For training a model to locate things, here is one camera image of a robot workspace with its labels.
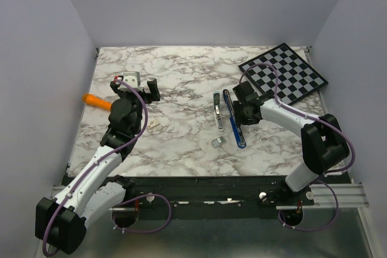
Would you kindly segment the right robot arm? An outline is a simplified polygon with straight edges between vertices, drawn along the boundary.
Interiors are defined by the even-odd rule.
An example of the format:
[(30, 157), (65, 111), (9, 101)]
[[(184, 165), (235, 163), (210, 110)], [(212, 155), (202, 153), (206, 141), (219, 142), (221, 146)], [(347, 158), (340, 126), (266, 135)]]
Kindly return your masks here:
[(275, 99), (271, 93), (258, 95), (249, 82), (233, 88), (237, 125), (250, 126), (262, 120), (276, 123), (301, 139), (302, 163), (287, 175), (273, 192), (273, 199), (290, 205), (300, 191), (350, 155), (349, 142), (337, 119), (331, 115), (307, 114)]

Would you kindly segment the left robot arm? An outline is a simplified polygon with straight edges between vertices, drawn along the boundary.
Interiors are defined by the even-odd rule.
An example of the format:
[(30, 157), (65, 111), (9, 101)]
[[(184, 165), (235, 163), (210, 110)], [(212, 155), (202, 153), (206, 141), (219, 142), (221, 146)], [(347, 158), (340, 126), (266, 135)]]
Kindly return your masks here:
[(58, 251), (73, 253), (86, 234), (83, 211), (108, 175), (132, 152), (148, 125), (147, 105), (160, 101), (155, 79), (149, 91), (132, 88), (124, 76), (110, 83), (119, 99), (111, 105), (109, 125), (100, 146), (86, 167), (53, 198), (42, 198), (36, 206), (35, 236), (42, 241), (45, 257)]

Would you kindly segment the silver staple strips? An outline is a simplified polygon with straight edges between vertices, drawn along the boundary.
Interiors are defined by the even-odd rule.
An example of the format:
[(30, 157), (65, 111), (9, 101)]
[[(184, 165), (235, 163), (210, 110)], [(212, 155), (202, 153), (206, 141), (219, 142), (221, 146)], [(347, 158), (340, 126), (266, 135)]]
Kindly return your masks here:
[(226, 142), (226, 139), (224, 137), (218, 137), (212, 141), (212, 146), (214, 148), (222, 146)]

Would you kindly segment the white staple box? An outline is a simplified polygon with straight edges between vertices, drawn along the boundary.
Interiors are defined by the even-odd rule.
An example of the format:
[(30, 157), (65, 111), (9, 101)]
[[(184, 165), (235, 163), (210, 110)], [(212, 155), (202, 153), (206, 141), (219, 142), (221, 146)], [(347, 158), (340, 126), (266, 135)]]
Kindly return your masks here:
[(157, 120), (157, 119), (153, 119), (151, 120), (149, 123), (148, 123), (148, 130), (153, 130), (155, 129), (156, 127), (158, 127), (160, 125), (160, 122)]

